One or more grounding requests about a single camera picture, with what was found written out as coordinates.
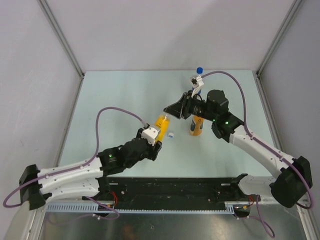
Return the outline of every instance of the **yellow bottle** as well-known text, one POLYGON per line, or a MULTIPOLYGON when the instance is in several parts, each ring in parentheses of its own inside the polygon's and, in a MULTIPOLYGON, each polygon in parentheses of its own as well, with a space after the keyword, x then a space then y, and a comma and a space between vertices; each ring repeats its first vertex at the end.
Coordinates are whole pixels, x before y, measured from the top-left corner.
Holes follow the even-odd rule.
POLYGON ((192 136, 199 136, 202 133, 202 128, 204 126, 204 119, 202 117, 193 116, 190 125, 190 134, 192 136))
POLYGON ((156 137, 155 141, 162 142, 162 139, 164 138, 165 133, 168 129, 169 123, 170 123, 170 117, 168 114, 163 113, 158 117, 158 119, 155 121, 154 125, 160 129, 160 132, 159 132, 158 136, 156 137))

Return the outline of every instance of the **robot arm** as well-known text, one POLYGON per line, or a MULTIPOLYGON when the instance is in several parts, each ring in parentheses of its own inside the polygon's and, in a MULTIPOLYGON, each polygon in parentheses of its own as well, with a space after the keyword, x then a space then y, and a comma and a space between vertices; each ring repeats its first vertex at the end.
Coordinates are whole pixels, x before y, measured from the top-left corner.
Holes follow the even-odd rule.
POLYGON ((218 139, 224 139, 241 148, 271 173, 275 181, 269 184, 269 191, 283 206, 291 208, 306 193, 306 188, 299 176, 282 159, 295 166, 309 187, 312 187, 309 161, 302 156, 295 159, 281 152, 246 129, 245 123, 229 112, 229 101, 223 91, 209 91, 206 101, 199 100, 194 95, 195 90, 185 92, 178 102, 163 111, 178 119, 187 119, 190 115, 195 115, 211 121, 211 129, 218 139))
POLYGON ((82 196, 98 199, 99 196, 109 194, 107 176, 121 173, 145 158, 156 160, 162 148, 161 141, 156 141, 159 132, 156 126, 140 128, 134 139, 124 145, 105 149, 89 164, 87 159, 67 166, 41 170, 38 170, 35 164, 27 166, 19 180, 20 186, 39 176, 45 178, 20 190, 21 204, 29 201, 29 209, 34 210, 52 200, 82 196))

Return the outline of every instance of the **white table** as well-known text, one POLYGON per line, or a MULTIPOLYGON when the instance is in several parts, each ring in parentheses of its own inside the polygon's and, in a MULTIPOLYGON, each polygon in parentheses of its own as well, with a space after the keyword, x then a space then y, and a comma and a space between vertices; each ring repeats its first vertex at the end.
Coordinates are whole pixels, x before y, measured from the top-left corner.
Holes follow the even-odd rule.
MULTIPOLYGON (((247 105, 247 122, 257 135, 272 144, 270 130, 249 70, 229 70, 240 82, 247 105)), ((113 106, 131 111, 153 124, 164 107, 175 103, 190 90, 189 78, 195 71, 89 71, 86 72, 69 128, 60 166, 92 157, 96 148, 95 121, 101 108, 113 106)), ((237 85, 228 76, 204 78, 201 95, 212 89, 224 90, 230 111, 243 119, 243 104, 237 85)), ((270 173, 241 149, 217 139, 211 122, 205 121, 200 136, 191 136, 187 120, 171 118, 169 130, 156 161, 145 159, 117 176, 126 177, 236 177, 242 173, 270 176, 270 173)), ((141 123, 134 117, 107 110, 100 117, 100 148, 122 145, 136 136, 141 123)))

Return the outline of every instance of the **bottle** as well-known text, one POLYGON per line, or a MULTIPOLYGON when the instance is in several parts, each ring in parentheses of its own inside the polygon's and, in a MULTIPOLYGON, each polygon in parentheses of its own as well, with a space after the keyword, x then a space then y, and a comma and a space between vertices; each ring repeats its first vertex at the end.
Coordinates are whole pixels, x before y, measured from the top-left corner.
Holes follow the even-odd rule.
POLYGON ((166 113, 162 113, 160 114, 160 116, 158 117, 158 119, 155 121, 155 126, 157 126, 160 129, 160 132, 158 134, 158 136, 156 137, 155 141, 160 141, 162 142, 162 139, 165 136, 165 133, 168 129, 170 123, 170 116, 169 114, 166 113))
MULTIPOLYGON (((203 69, 202 67, 198 67, 196 69, 196 73, 197 74, 202 74, 203 69)), ((202 117, 198 117, 198 116, 193 116, 192 120, 191 120, 191 125, 190 125, 190 134, 191 136, 199 136, 202 133, 202 128, 204 126, 204 119, 202 117)))

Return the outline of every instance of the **white wall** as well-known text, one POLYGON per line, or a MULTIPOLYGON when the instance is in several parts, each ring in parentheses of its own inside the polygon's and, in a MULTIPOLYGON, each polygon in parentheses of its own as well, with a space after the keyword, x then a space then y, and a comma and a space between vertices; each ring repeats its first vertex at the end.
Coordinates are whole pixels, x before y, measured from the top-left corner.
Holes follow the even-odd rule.
POLYGON ((320 1, 307 0, 262 73, 285 150, 311 163, 320 223, 320 1))
POLYGON ((48 0, 92 70, 256 70, 294 0, 48 0))
MULTIPOLYGON (((0 16, 2 202, 26 166, 54 164, 80 78, 36 0, 3 0, 0 16)), ((0 212, 3 239, 16 209, 0 212)))

